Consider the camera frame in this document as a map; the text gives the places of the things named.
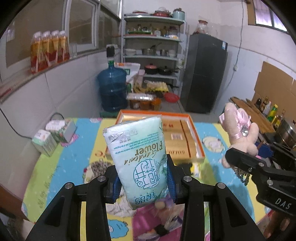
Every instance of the wooden cutting board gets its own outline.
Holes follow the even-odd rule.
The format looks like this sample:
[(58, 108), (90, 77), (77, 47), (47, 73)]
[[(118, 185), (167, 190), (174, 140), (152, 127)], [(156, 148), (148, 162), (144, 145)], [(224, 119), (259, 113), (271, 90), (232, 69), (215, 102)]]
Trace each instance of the wooden cutting board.
[(239, 108), (243, 108), (248, 115), (251, 116), (251, 121), (255, 122), (260, 133), (275, 132), (272, 124), (266, 119), (266, 117), (256, 108), (256, 106), (250, 101), (244, 101), (237, 97), (230, 98)]

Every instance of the window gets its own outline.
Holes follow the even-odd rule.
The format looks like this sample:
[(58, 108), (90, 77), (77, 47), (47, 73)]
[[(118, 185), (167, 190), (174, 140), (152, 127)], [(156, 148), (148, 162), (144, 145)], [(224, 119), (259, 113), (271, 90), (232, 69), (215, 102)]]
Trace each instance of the window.
[(38, 31), (65, 30), (78, 53), (119, 45), (121, 7), (122, 0), (31, 0), (0, 39), (0, 51), (5, 53), (0, 58), (1, 80), (17, 72), (27, 76), (31, 38)]
[(99, 49), (105, 49), (107, 44), (119, 45), (119, 20), (112, 17), (106, 8), (101, 6), (99, 15)]
[(261, 0), (253, 0), (255, 11), (255, 24), (265, 26), (276, 30), (287, 32), (287, 29), (275, 13), (265, 5)]
[(70, 5), (69, 42), (77, 44), (78, 52), (94, 49), (96, 5), (83, 0), (71, 0)]

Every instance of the tissue pack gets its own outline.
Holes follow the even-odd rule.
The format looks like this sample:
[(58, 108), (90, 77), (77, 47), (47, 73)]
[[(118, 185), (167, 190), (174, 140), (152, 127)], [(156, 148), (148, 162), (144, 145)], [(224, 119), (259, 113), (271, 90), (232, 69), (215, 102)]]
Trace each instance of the tissue pack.
[(57, 142), (51, 133), (45, 130), (39, 130), (33, 137), (32, 143), (39, 152), (46, 156), (51, 156), (57, 147)]
[(76, 131), (76, 125), (72, 119), (51, 120), (45, 130), (49, 131), (57, 142), (68, 143)]
[(160, 116), (105, 128), (103, 136), (133, 209), (165, 197), (167, 156)]

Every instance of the black refrigerator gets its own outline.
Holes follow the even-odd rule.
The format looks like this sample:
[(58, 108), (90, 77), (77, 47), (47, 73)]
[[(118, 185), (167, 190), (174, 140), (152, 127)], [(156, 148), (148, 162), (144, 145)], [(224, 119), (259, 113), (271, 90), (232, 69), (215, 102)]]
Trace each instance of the black refrigerator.
[(189, 37), (181, 104), (187, 112), (209, 113), (217, 98), (227, 59), (227, 43), (207, 34)]

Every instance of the blue water bottle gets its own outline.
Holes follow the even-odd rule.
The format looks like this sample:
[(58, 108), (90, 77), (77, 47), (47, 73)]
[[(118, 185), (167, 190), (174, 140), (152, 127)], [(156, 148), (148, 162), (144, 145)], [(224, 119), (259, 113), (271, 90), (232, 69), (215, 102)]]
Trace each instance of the blue water bottle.
[(104, 111), (117, 112), (128, 106), (126, 100), (126, 72), (114, 67), (114, 46), (107, 47), (108, 69), (101, 71), (97, 77), (99, 92)]

